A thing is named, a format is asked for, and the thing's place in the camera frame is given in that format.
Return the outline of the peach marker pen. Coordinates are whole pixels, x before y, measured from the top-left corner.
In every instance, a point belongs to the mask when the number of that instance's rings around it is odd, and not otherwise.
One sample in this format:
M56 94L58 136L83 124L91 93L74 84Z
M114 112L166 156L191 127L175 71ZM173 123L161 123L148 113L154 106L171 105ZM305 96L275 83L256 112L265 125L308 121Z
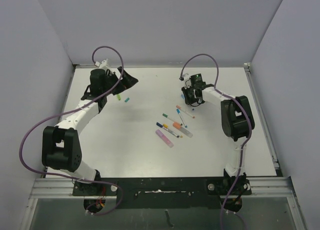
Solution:
M195 116L193 114L191 114L190 112L188 112L187 110L181 108L179 105L176 105L176 108L180 111L180 112L183 112L185 113L186 115L190 116L191 118L195 118Z

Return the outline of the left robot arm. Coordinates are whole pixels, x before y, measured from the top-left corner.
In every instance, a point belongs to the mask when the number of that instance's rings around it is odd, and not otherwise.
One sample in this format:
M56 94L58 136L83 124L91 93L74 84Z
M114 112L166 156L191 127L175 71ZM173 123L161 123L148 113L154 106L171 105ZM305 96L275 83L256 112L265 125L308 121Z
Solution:
M107 67L90 72L90 84L84 91L77 112L69 115L55 126L47 126L42 135L42 164L60 170L84 183L84 190L95 196L100 193L102 183L98 171L82 160L79 135L107 103L107 96L120 94L138 83L138 79L118 67L122 77L117 77Z

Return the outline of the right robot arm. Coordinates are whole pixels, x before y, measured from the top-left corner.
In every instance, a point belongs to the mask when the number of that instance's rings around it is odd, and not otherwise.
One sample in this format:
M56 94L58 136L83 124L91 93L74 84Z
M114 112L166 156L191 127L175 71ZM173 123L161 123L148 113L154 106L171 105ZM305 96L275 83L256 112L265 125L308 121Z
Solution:
M222 131L233 141L233 150L228 154L224 168L229 178L223 181L222 187L227 194L233 195L241 188L238 178L246 172L245 151L255 128L249 100L244 95L228 95L215 85L205 83L201 74L184 74L179 79L183 82L181 90L186 105L208 102L219 109Z

